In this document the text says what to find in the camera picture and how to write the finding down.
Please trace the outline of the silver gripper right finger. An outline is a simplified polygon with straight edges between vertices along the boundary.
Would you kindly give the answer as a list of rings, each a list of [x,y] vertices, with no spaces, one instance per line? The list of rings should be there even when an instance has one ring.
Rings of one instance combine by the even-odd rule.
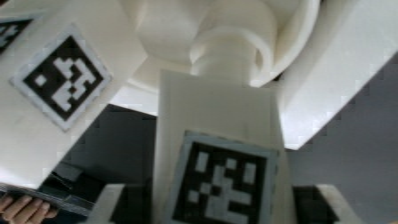
[[[355,214],[348,201],[334,185],[318,184],[316,188],[330,206],[337,220],[334,224],[367,224]]]

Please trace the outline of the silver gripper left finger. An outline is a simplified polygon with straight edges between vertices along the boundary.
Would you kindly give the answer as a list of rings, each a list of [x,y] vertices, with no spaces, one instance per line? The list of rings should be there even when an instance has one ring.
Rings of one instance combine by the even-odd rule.
[[[122,194],[122,189],[122,184],[108,184],[104,186],[85,224],[113,224],[110,218]]]

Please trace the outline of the person's fingers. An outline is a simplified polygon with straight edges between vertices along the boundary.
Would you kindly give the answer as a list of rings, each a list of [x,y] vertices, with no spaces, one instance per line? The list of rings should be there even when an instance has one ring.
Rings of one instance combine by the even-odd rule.
[[[58,210],[40,199],[30,196],[14,199],[8,194],[0,197],[0,217],[8,224],[40,224],[56,213]]]

